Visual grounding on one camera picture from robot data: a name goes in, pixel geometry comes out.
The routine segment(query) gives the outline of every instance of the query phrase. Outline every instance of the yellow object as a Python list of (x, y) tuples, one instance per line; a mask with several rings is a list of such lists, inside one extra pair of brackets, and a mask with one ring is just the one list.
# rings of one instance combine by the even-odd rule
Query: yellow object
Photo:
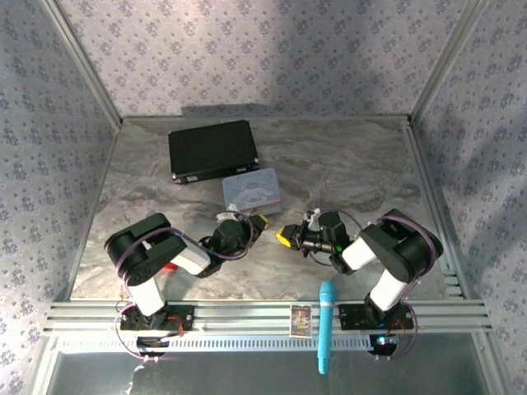
[(280, 243), (282, 243), (283, 245), (285, 245), (286, 247), (288, 247), (290, 249), (291, 248), (291, 243), (289, 243), (288, 239), (286, 239), (285, 237), (282, 236), (283, 228), (285, 228), (285, 226), (280, 228), (280, 230), (276, 233), (276, 238), (277, 238), (277, 240)]

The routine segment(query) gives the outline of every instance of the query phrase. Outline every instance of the metal frame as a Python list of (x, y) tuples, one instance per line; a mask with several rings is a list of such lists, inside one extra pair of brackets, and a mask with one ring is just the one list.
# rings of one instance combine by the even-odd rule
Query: metal frame
[(86, 242), (88, 241), (88, 236), (90, 235), (91, 224), (93, 224), (93, 220), (96, 216), (97, 204), (99, 203), (99, 198), (102, 194), (102, 188), (105, 185), (106, 175), (108, 174), (108, 168), (110, 167), (110, 162), (112, 160), (112, 155), (114, 154), (115, 144), (117, 143), (117, 137), (119, 136), (120, 131), (121, 125), (118, 125), (115, 128), (114, 137), (112, 139), (112, 142), (110, 143), (110, 149), (108, 151), (108, 155), (106, 156), (105, 165), (102, 169), (102, 174), (99, 178), (99, 185), (97, 186), (96, 196), (91, 204), (90, 214), (88, 215), (86, 226), (84, 228), (84, 231), (82, 232), (81, 244), (79, 245), (79, 249), (77, 250), (77, 254), (75, 255), (75, 260), (73, 261), (72, 270), (69, 274), (68, 283), (60, 292), (56, 301), (67, 301), (70, 300), (70, 297), (72, 296), (73, 286), (75, 285), (75, 279), (77, 278), (77, 272), (79, 270), (79, 267), (81, 266), (84, 248), (86, 247)]
[[(91, 208), (91, 213), (88, 218), (85, 232), (82, 237), (82, 246), (77, 252), (76, 260), (72, 274), (69, 278), (68, 285), (63, 291), (60, 300), (69, 300), (72, 288), (74, 285), (77, 269), (80, 265), (84, 245), (86, 243), (91, 223), (95, 215), (96, 204), (98, 202), (102, 186), (104, 184), (105, 176), (110, 165), (111, 154), (114, 145), (119, 135), (119, 126), (122, 119), (119, 116), (118, 110), (114, 107), (111, 98), (100, 81), (96, 71), (91, 65), (91, 62), (75, 36), (71, 24), (69, 23), (66, 14), (57, 0), (40, 0), (44, 9), (50, 15), (53, 23), (58, 29), (59, 34), (63, 37), (68, 51), (75, 60), (81, 74), (86, 79), (86, 82), (96, 99), (100, 103), (106, 116), (115, 127), (116, 133), (110, 148), (110, 154), (105, 163), (105, 168), (100, 179), (100, 187), (96, 194), (96, 200)], [(411, 114), (412, 122), (419, 122), (426, 112), (429, 104), (441, 87), (448, 71), (450, 70), (455, 58), (463, 47), (466, 39), (469, 37), (476, 21), (483, 12), (485, 6), (489, 3), (488, 0), (468, 0), (464, 10), (462, 11), (458, 22), (446, 43), (441, 56), (437, 59), (436, 65), (432, 69), (431, 75), (428, 77), (425, 86), (423, 87), (420, 96), (413, 105)], [(280, 117), (280, 119), (335, 119), (325, 117)], [(365, 120), (371, 119), (373, 121), (394, 120), (400, 119), (402, 121), (402, 129), (405, 139), (408, 144), (411, 157), (414, 161), (414, 168), (419, 173), (421, 180), (421, 187), (427, 205), (431, 209), (431, 218), (433, 220), (435, 231), (445, 243), (445, 257), (441, 260), (441, 270), (445, 276), (445, 282), (448, 285), (447, 293), (448, 300), (431, 300), (431, 301), (412, 301), (418, 320), (419, 329), (421, 332), (431, 333), (448, 333), (448, 332), (469, 332), (472, 333), (473, 342), (478, 352), (479, 362), (482, 367), (483, 375), (487, 383), (490, 393), (508, 394), (513, 393), (508, 373), (504, 366), (503, 360), (500, 356), (497, 346), (496, 338), (492, 334), (492, 328), (487, 316), (484, 303), (481, 300), (466, 300), (466, 298), (475, 297), (471, 291), (464, 274), (459, 264), (459, 256), (456, 247), (450, 242), (452, 240), (453, 230), (451, 224), (446, 222), (441, 216), (440, 211), (440, 194), (437, 194), (434, 186), (431, 183), (430, 172), (427, 168), (426, 161), (422, 157), (422, 148), (416, 138), (413, 130), (408, 126), (408, 121), (405, 116), (390, 115), (390, 116), (363, 116), (363, 117), (347, 117), (339, 119), (356, 119)], [(60, 358), (60, 354), (64, 352), (85, 352), (87, 350), (99, 351), (114, 351), (123, 352), (119, 349), (120, 345), (115, 343), (113, 327), (113, 317), (115, 315), (115, 303), (117, 301), (82, 301), (57, 303), (51, 308), (49, 319), (45, 324), (45, 335), (40, 343), (37, 360), (40, 361), (38, 365), (33, 365), (31, 368), (28, 383), (30, 386), (26, 387), (27, 393), (47, 393), (48, 386), (51, 382), (54, 366)], [(262, 341), (262, 342), (276, 342), (285, 341), (288, 329), (290, 302), (214, 302), (214, 301), (189, 301), (189, 302), (175, 302), (175, 304), (194, 304), (196, 306), (196, 323), (194, 330), (185, 334), (185, 341), (193, 342), (209, 342), (203, 343), (205, 350), (212, 350), (214, 346), (211, 343), (218, 341)], [(305, 302), (313, 305), (314, 314), (314, 328), (317, 328), (318, 323), (318, 302)], [(362, 302), (353, 301), (349, 303), (360, 304)], [(364, 337), (364, 333), (347, 332), (343, 333), (340, 330), (338, 320), (333, 317), (333, 331), (337, 340), (343, 339), (350, 341), (355, 339), (355, 343), (347, 343), (346, 347), (357, 346)], [(82, 344), (75, 340), (78, 338), (79, 332), (84, 338), (89, 338), (87, 342)], [(126, 342), (133, 342), (134, 338), (139, 333), (125, 333)], [(258, 349), (260, 344), (267, 343), (251, 343), (254, 347), (249, 347), (254, 351), (255, 347)], [(287, 341), (286, 343), (272, 343), (271, 347), (274, 351), (288, 350), (288, 347), (304, 347), (303, 349), (312, 350), (313, 344), (296, 344), (295, 341)], [(189, 346), (171, 345), (171, 351), (184, 351), (184, 348), (189, 349)], [(194, 344), (191, 343), (190, 350), (193, 350)], [(236, 347), (224, 346), (220, 347), (222, 351), (238, 351)]]
[(449, 40), (446, 42), (430, 76), (427, 78), (425, 86), (422, 88), (419, 97), (413, 104), (412, 111), (410, 111), (413, 123), (419, 122), (425, 111), (427, 111), (428, 105), (430, 105), (431, 101), (436, 96), (436, 93), (445, 80), (446, 75), (454, 64), (459, 51), (463, 47), (488, 3), (488, 0), (467, 1), (461, 15), (459, 15), (459, 19), (455, 24), (455, 28), (452, 31)]
[(423, 150), (419, 145), (419, 140), (415, 136), (408, 120), (406, 120), (401, 126), (410, 151), (410, 157), (413, 159), (414, 169), (419, 173), (421, 191), (426, 205), (430, 210), (429, 213), (434, 224), (436, 235), (441, 239), (441, 242), (445, 247), (444, 256), (441, 257), (440, 265), (441, 271), (445, 276), (447, 293), (453, 298), (474, 297), (470, 292), (469, 284), (459, 265), (457, 248), (452, 242), (455, 233), (453, 233), (452, 229), (447, 226), (445, 219), (441, 215), (440, 200), (438, 199), (440, 194), (436, 191), (431, 182), (430, 170), (422, 156)]
[(64, 39), (64, 43), (68, 49), (73, 60), (77, 64), (79, 72), (82, 74), (86, 83), (88, 84), (93, 95), (99, 102), (100, 107), (105, 112), (106, 117), (111, 122), (113, 128), (117, 128), (121, 124), (121, 117), (119, 111), (115, 108), (110, 95), (105, 89), (104, 84), (97, 76), (97, 73), (91, 65), (90, 59), (82, 44), (75, 36), (71, 24), (66, 17), (62, 6), (56, 0), (40, 0), (44, 9), (48, 12), (51, 21), (54, 23), (59, 34)]
[[(115, 339), (116, 301), (83, 301), (53, 304), (44, 327), (44, 342), (38, 369), (30, 378), (27, 393), (46, 394), (54, 367), (61, 354), (84, 352), (125, 352)], [(181, 301), (192, 304), (194, 328), (171, 341), (166, 352), (193, 351), (313, 351), (318, 341), (318, 301), (306, 301), (313, 312), (314, 336), (311, 340), (290, 339), (289, 301)], [(337, 304), (362, 304), (341, 301)], [(487, 343), (478, 347), (483, 376), (491, 393), (508, 394), (502, 371), (496, 368), (491, 348), (492, 327), (482, 300), (411, 301), (418, 316), (419, 331), (424, 333), (472, 333)], [(366, 351), (371, 346), (368, 334), (375, 331), (342, 331), (333, 312), (334, 350)], [(121, 332), (125, 344), (134, 347), (137, 336), (165, 335), (165, 332)]]

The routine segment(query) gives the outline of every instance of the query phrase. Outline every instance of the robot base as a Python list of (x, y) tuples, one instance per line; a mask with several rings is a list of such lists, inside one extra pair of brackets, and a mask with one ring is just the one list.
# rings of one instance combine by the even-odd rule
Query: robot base
[(166, 305), (159, 312), (145, 317), (137, 307), (132, 307), (123, 313), (121, 331), (191, 331), (194, 323), (194, 307), (189, 305)]
[(402, 329), (397, 320), (403, 324), (405, 330), (413, 329), (412, 312), (404, 304), (399, 304), (379, 323), (373, 323), (367, 318), (363, 304), (340, 304), (338, 306), (338, 317), (340, 318), (340, 328), (343, 331)]

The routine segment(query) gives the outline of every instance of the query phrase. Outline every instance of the black case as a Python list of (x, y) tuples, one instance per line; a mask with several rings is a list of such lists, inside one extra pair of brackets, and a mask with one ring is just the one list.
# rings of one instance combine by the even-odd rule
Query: black case
[(248, 121), (171, 132), (170, 167), (176, 184), (229, 177), (259, 168)]

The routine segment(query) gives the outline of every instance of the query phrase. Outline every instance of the blue cylinder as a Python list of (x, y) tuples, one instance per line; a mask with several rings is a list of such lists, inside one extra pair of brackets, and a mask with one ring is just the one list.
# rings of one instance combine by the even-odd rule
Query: blue cylinder
[(331, 329), (333, 305), (337, 299), (337, 287), (332, 281), (324, 281), (320, 287), (319, 358), (320, 374), (327, 374), (331, 359)]

